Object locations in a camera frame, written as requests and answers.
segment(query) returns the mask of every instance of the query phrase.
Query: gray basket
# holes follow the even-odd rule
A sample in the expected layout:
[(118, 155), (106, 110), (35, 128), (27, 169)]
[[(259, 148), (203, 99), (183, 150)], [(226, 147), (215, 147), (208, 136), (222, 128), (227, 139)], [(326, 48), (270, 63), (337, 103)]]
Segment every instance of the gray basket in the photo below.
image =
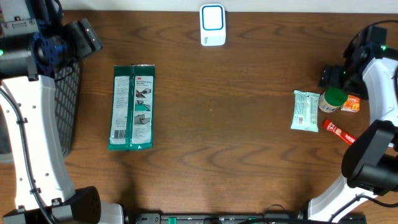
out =
[[(73, 65), (75, 71), (68, 77), (55, 83), (55, 119), (60, 136), (61, 151), (67, 157), (72, 148), (75, 118), (80, 89), (80, 66)], [(55, 74), (55, 79), (68, 75), (72, 68), (67, 67)], [(13, 162), (9, 136), (2, 110), (0, 110), (0, 163)]]

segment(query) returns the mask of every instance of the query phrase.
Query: green lid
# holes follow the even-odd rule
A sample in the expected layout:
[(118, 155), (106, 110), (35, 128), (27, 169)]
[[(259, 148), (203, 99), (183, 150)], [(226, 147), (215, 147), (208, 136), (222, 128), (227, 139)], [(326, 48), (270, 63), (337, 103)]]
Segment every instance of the green lid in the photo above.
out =
[(334, 87), (329, 87), (324, 94), (326, 102), (332, 106), (341, 106), (348, 99), (348, 95), (343, 90)]

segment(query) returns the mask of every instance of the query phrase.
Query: red tube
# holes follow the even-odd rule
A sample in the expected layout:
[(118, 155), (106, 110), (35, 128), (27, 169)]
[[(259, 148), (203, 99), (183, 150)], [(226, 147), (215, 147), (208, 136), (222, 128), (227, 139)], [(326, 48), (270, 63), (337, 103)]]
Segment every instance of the red tube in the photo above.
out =
[(348, 134), (346, 131), (337, 127), (329, 119), (327, 119), (325, 121), (325, 123), (323, 124), (323, 127), (326, 128), (326, 130), (331, 131), (335, 135), (339, 136), (342, 140), (344, 140), (344, 142), (347, 142), (349, 145), (352, 145), (356, 140), (356, 137)]

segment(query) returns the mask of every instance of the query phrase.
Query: barcode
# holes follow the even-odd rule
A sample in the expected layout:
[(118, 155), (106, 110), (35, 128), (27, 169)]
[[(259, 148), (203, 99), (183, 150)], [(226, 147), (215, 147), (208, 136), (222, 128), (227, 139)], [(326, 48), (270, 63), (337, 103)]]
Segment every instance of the barcode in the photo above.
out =
[(126, 138), (126, 130), (114, 130), (113, 138), (115, 139)]

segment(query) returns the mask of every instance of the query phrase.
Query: wooden table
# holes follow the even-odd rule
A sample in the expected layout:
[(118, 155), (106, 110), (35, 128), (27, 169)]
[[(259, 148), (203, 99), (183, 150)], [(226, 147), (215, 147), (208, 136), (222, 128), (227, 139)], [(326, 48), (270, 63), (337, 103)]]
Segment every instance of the wooden table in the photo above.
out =
[[(359, 136), (359, 113), (319, 114), (319, 133), (291, 130), (294, 90), (321, 93), (323, 66), (365, 25), (394, 15), (228, 13), (222, 47), (200, 45), (197, 12), (71, 11), (87, 17), (104, 49), (86, 59), (76, 136), (66, 159), (76, 188), (136, 212), (263, 212), (270, 204), (298, 210), (340, 174), (348, 145), (321, 124), (326, 118)], [(389, 37), (398, 29), (388, 25)], [(397, 41), (389, 45), (398, 47)], [(113, 67), (154, 63), (154, 148), (107, 151)], [(14, 208), (13, 165), (0, 165), (0, 213)], [(398, 201), (398, 194), (379, 198)], [(369, 223), (397, 223), (393, 209), (367, 202)]]

